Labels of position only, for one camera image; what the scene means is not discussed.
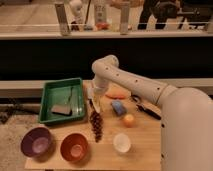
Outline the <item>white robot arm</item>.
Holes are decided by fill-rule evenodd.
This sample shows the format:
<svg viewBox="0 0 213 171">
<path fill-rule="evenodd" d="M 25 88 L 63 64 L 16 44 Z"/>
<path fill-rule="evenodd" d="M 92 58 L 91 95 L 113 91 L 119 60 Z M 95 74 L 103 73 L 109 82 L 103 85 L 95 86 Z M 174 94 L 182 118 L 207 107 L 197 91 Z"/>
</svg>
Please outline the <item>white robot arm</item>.
<svg viewBox="0 0 213 171">
<path fill-rule="evenodd" d="M 161 109 L 161 171 L 213 171 L 213 99 L 191 87 L 136 75 L 107 55 L 92 63 L 94 93 L 114 82 Z"/>
</svg>

